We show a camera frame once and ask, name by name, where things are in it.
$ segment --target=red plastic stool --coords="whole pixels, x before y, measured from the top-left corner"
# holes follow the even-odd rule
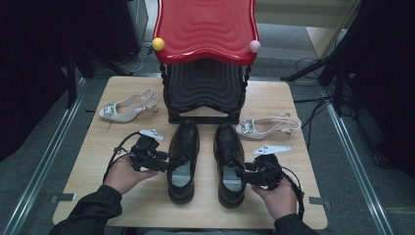
[[[254,0],[159,0],[153,47],[170,123],[238,123],[260,48]],[[180,115],[200,107],[226,116]]]

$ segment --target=shoe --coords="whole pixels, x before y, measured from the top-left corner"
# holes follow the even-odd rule
[[[298,117],[291,117],[290,114],[285,113],[277,117],[243,120],[235,129],[242,136],[262,139],[275,130],[290,133],[292,130],[299,129],[300,127],[301,120]]]
[[[230,124],[221,124],[217,128],[213,152],[219,175],[219,202],[225,208],[237,208],[244,201],[246,183],[235,170],[245,170],[245,154],[241,140]]]
[[[195,195],[194,176],[199,154],[199,131],[192,120],[179,125],[168,154],[168,196],[175,204],[187,204]]]
[[[159,96],[156,95],[153,89],[148,88],[141,92],[139,95],[134,95],[127,100],[121,102],[110,102],[100,110],[100,117],[127,122],[133,120],[140,112],[148,109],[153,109],[153,112],[157,111],[157,104],[159,103]]]

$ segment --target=black jacket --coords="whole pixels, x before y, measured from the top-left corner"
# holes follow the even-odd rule
[[[104,234],[110,218],[122,214],[121,194],[110,186],[102,185],[97,192],[79,200],[69,217],[50,231],[50,235]],[[278,235],[315,235],[296,214],[284,216],[274,222]]]

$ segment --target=hand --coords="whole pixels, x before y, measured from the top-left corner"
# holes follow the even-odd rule
[[[155,175],[157,172],[153,170],[136,171],[131,166],[131,159],[124,156],[111,166],[104,184],[116,189],[120,194],[125,194],[140,181]]]
[[[296,194],[285,177],[281,179],[280,185],[272,191],[267,191],[255,185],[251,188],[262,198],[266,208],[275,220],[297,212]]]

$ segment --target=white sandal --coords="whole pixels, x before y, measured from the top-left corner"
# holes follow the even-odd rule
[[[148,109],[153,109],[153,112],[156,112],[159,100],[159,96],[154,93],[153,89],[148,88],[127,100],[117,103],[110,102],[104,109],[100,110],[99,114],[101,118],[127,122],[133,120],[140,112]]]
[[[243,120],[235,129],[242,136],[262,139],[275,130],[290,133],[292,130],[299,129],[300,127],[301,120],[298,117],[291,117],[290,114],[285,113],[277,117]]]

